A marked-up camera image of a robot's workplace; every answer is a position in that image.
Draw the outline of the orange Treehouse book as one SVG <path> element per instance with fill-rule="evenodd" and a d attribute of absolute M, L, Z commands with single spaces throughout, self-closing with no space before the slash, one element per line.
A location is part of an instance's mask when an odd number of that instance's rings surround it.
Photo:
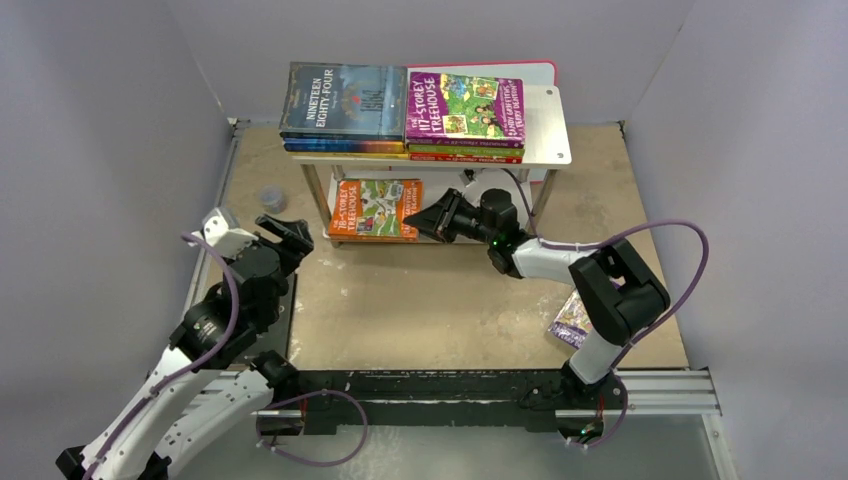
<path fill-rule="evenodd" d="M 417 243 L 418 230 L 404 221 L 420 211 L 422 199 L 418 179 L 341 180 L 327 235 L 339 242 Z"/>

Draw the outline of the yellow book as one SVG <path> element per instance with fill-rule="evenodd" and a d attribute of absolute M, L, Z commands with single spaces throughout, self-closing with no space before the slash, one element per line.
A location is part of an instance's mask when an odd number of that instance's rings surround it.
<path fill-rule="evenodd" d="M 409 153 L 364 153 L 364 152 L 288 152 L 292 157 L 304 158 L 365 158 L 377 160 L 408 160 Z"/>

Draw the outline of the Nineteen Eighty-Four blue book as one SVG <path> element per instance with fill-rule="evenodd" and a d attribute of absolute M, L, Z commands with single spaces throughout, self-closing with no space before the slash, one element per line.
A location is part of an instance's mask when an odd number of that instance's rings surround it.
<path fill-rule="evenodd" d="M 279 123 L 284 138 L 404 140 L 405 66 L 292 62 Z"/>

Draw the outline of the purple Treehouse book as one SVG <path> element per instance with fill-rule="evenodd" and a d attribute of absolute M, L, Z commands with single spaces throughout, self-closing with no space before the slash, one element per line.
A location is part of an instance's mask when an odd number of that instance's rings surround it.
<path fill-rule="evenodd" d="M 577 290 L 573 290 L 550 322 L 547 331 L 568 346 L 579 349 L 592 331 L 591 321 Z"/>

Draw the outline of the Jane Eyre book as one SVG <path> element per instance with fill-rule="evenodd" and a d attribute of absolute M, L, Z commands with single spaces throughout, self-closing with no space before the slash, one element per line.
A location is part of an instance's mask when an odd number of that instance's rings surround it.
<path fill-rule="evenodd" d="M 284 138 L 284 148 L 289 152 L 355 153 L 355 154 L 405 154 L 402 141 L 345 140 L 328 138 Z"/>

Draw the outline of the black Moon Sixpence book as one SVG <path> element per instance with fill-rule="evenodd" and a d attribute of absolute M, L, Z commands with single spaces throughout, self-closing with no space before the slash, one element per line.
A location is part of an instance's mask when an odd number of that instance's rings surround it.
<path fill-rule="evenodd" d="M 280 298 L 278 320 L 268 331 L 269 345 L 284 358 L 289 358 L 291 340 L 291 324 L 295 313 L 296 290 L 298 275 L 293 273 L 287 278 L 288 291 Z"/>

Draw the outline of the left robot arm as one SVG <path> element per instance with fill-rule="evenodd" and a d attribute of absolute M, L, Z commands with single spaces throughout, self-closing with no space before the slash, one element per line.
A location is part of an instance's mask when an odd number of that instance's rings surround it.
<path fill-rule="evenodd" d="M 86 445 L 62 451 L 56 466 L 67 479 L 173 479 L 211 441 L 266 401 L 284 409 L 297 399 L 296 371 L 279 353 L 192 408 L 204 389 L 250 349 L 281 315 L 290 279 L 313 251 L 304 220 L 268 214 L 257 231 L 213 209 L 182 240 L 200 247 L 222 279 L 189 307 L 132 400 Z"/>

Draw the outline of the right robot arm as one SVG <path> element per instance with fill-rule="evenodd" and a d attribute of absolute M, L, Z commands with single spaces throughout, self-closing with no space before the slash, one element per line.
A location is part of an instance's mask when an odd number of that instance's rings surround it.
<path fill-rule="evenodd" d="M 491 264 L 503 275 L 551 280 L 577 291 L 591 328 L 565 362 L 561 381 L 564 399 L 576 407 L 599 396 L 625 346 L 671 305 L 666 288 L 627 240 L 599 247 L 546 245 L 522 227 L 503 189 L 486 190 L 477 205 L 449 189 L 403 223 L 440 243 L 463 236 L 486 244 Z"/>

